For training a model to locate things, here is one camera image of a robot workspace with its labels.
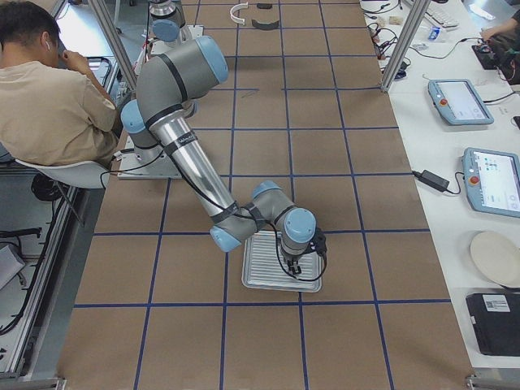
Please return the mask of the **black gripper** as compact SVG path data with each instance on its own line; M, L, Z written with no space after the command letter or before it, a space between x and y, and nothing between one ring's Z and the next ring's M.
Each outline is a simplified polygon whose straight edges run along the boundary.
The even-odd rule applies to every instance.
M298 277L301 274L298 256L284 257L284 263L287 265L287 271L292 277Z

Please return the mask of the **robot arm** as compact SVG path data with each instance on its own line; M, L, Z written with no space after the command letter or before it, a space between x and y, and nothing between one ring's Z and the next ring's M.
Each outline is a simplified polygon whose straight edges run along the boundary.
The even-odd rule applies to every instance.
M152 32L160 41L172 43L180 37L180 30L185 26L181 1L151 1L149 13L152 18Z
M136 99L123 108L123 126L135 147L160 147L197 194L214 225L216 245L230 252L269 225L275 256L284 273L301 274L299 259L327 257L326 237L314 214L296 206L271 180L259 184L249 204L239 206L185 120L184 104L206 95L228 78L228 65L212 37L201 36L155 55L141 67Z

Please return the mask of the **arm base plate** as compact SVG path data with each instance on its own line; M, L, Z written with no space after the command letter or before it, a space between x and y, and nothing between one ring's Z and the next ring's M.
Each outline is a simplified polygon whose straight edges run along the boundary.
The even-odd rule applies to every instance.
M186 24L180 29L180 40L182 42L201 37L204 33L204 27L202 25L189 25Z
M125 149L130 152L122 155L117 176L121 180L162 180L180 179L181 175L172 160L163 153L161 146L152 149L136 147L130 136Z

